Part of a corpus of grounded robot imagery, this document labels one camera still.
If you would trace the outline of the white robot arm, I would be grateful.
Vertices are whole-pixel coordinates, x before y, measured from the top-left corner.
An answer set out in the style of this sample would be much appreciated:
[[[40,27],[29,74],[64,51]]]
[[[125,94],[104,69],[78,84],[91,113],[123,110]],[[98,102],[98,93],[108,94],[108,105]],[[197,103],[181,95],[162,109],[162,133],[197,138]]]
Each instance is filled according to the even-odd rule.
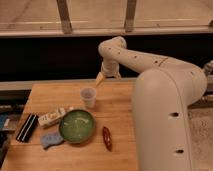
[[[176,58],[129,50],[121,36],[101,42],[96,83],[120,78],[119,66],[137,72],[132,112],[139,171],[195,171],[188,107],[207,89],[200,67]]]

